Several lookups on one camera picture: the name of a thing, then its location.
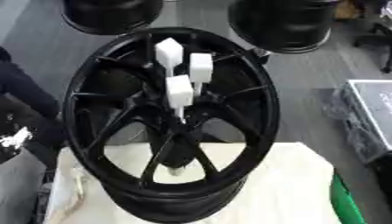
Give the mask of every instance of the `black wheel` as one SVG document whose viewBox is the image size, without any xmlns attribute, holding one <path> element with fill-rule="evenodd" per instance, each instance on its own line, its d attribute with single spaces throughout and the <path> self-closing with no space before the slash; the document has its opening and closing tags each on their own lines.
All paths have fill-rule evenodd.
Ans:
<svg viewBox="0 0 392 224">
<path fill-rule="evenodd" d="M 185 48 L 184 65 L 175 74 L 188 74 L 190 53 L 213 55 L 213 81 L 185 109 L 186 123 L 167 105 L 165 71 L 154 58 L 153 46 L 167 38 Z M 121 36 L 93 54 L 73 77 L 63 116 L 73 153 L 117 205 L 147 221 L 184 223 L 219 211 L 240 191 L 274 143 L 279 104 L 266 71 L 237 44 L 207 31 L 157 28 Z M 246 145 L 221 170 L 200 148 L 202 127 L 212 119 L 239 130 Z M 146 127 L 152 151 L 140 177 L 104 153 L 108 139 L 132 123 Z M 193 160 L 204 178 L 181 184 L 153 178 L 158 165 L 177 168 Z"/>
<path fill-rule="evenodd" d="M 353 42 L 353 46 L 354 46 L 354 47 L 360 47 L 360 46 L 361 46 L 360 41 L 355 40 L 355 41 Z"/>
<path fill-rule="evenodd" d="M 381 71 L 382 71 L 383 73 L 385 73 L 385 74 L 390 74 L 391 68 L 386 66 L 386 67 L 382 68 Z"/>
</svg>

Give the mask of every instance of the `white fabric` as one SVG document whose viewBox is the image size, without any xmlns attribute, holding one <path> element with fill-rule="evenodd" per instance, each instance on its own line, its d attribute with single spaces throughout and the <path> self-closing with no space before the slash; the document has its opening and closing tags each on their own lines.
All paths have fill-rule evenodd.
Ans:
<svg viewBox="0 0 392 224">
<path fill-rule="evenodd" d="M 108 147 L 106 155 L 126 172 L 139 176 L 150 151 L 148 144 L 136 143 Z M 242 150 L 243 143 L 204 143 L 202 148 L 219 169 L 224 168 Z M 64 206 L 71 195 L 72 167 L 78 166 L 73 154 L 64 149 L 48 208 L 48 214 Z M 192 163 L 179 177 L 163 166 L 155 180 L 178 183 L 203 177 L 200 164 Z M 249 176 L 238 196 L 218 213 L 196 224 L 335 224 L 340 223 L 330 203 L 333 167 L 301 143 L 276 143 L 264 161 Z M 145 224 L 149 223 L 123 211 L 89 176 L 86 199 L 79 210 L 62 224 Z"/>
</svg>

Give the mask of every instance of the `gray case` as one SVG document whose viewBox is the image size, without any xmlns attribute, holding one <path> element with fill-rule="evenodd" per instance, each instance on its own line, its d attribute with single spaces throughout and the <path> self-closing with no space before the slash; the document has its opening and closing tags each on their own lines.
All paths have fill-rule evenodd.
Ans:
<svg viewBox="0 0 392 224">
<path fill-rule="evenodd" d="M 363 163 L 392 151 L 392 80 L 349 80 L 341 91 L 348 140 Z"/>
</svg>

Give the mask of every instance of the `floor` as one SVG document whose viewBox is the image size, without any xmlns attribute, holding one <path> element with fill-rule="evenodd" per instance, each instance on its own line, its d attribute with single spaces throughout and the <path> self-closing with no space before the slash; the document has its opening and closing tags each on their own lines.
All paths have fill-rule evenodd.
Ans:
<svg viewBox="0 0 392 224">
<path fill-rule="evenodd" d="M 230 0 L 178 0 L 165 3 L 152 26 L 190 26 L 215 32 L 244 47 L 229 28 Z M 61 18 L 60 1 L 0 0 L 0 44 L 45 90 L 60 100 L 83 60 L 114 37 L 80 33 Z M 267 69 L 276 83 L 282 107 L 279 142 L 303 142 L 330 161 L 345 180 L 367 223 L 391 223 L 392 215 L 375 179 L 347 145 L 345 133 L 326 116 L 329 95 L 346 79 L 390 79 L 380 67 L 386 51 L 353 48 L 354 35 L 366 23 L 336 23 L 321 49 L 300 55 L 273 54 Z"/>
</svg>

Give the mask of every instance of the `white foam block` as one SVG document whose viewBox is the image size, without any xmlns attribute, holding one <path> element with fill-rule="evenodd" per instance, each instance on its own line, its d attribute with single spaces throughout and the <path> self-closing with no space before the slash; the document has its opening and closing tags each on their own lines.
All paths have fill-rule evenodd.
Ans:
<svg viewBox="0 0 392 224">
<path fill-rule="evenodd" d="M 191 54 L 191 65 L 189 70 L 191 82 L 210 82 L 214 70 L 213 56 L 210 53 Z"/>
<path fill-rule="evenodd" d="M 166 69 L 173 69 L 182 63 L 184 57 L 184 47 L 173 38 L 155 45 L 157 61 Z"/>
<path fill-rule="evenodd" d="M 186 74 L 167 77 L 166 92 L 169 104 L 173 109 L 190 106 L 193 103 L 193 88 Z"/>
</svg>

